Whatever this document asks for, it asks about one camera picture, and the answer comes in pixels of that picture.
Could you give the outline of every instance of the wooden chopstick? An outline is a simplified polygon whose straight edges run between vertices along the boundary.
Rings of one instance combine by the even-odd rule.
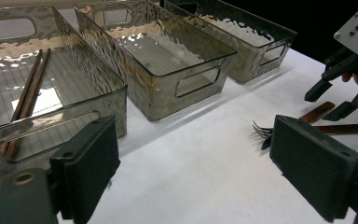
[[[39,69],[39,72],[37,76],[35,77],[35,80],[33,80],[33,84],[30,86],[29,94],[27,95],[25,101],[22,103],[22,109],[19,114],[18,119],[25,119],[32,115],[34,111],[34,106],[36,104],[37,95],[40,91],[40,86],[43,80],[43,75],[45,73],[46,66],[48,64],[48,58],[50,56],[51,49],[48,49],[46,52],[45,58],[43,59],[42,65]],[[11,142],[9,142],[9,146],[7,149],[7,152],[5,154],[5,157],[9,161],[13,161],[18,152],[19,152],[19,145],[20,145],[21,139],[15,139]]]
[[[16,121],[20,118],[20,113],[22,111],[22,108],[23,108],[23,105],[24,105],[24,102],[25,102],[25,99],[28,95],[28,92],[30,90],[30,87],[31,87],[31,84],[32,84],[32,81],[34,79],[34,74],[36,72],[36,68],[37,66],[39,65],[39,62],[40,62],[40,58],[42,57],[42,52],[43,50],[40,49],[39,52],[37,53],[36,55],[36,59],[34,61],[34,65],[32,66],[32,69],[31,69],[31,72],[27,78],[27,81],[25,82],[25,85],[24,85],[24,90],[22,90],[22,93],[21,93],[21,96],[20,96],[20,99],[16,105],[16,109],[14,110],[13,112],[13,116],[11,117],[11,120],[10,122],[13,122],[13,121]],[[6,155],[7,154],[7,150],[8,150],[8,146],[9,146],[10,142],[5,142],[1,147],[0,147],[0,152],[2,153],[2,155]]]

